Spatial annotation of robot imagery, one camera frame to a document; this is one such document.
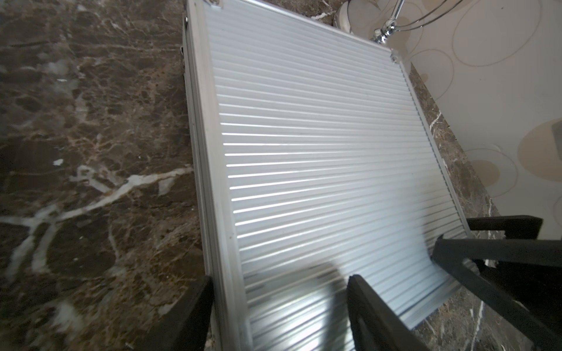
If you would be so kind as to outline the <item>silver aluminium poker case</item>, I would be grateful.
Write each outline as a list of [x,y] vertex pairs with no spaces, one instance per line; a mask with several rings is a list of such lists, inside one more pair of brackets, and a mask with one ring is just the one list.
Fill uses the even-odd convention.
[[187,1],[185,85],[223,350],[350,350],[358,274],[409,329],[468,225],[392,52],[262,1]]

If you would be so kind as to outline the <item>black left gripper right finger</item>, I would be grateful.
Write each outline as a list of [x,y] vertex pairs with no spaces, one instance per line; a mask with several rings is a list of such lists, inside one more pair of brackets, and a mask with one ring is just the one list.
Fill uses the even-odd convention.
[[428,349],[360,275],[349,277],[346,294],[356,350]]

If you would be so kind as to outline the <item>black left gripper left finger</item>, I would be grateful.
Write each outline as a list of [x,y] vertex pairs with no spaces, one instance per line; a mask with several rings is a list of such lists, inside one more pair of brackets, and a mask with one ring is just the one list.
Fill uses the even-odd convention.
[[140,343],[140,349],[203,350],[214,301],[212,278],[202,276],[148,333]]

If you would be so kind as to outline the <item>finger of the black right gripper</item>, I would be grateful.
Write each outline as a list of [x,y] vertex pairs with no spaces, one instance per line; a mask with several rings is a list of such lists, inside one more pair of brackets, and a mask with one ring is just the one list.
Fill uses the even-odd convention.
[[436,241],[433,261],[541,350],[561,349],[561,242]]
[[468,226],[473,231],[503,231],[508,239],[536,240],[544,220],[535,216],[493,216],[468,218]]

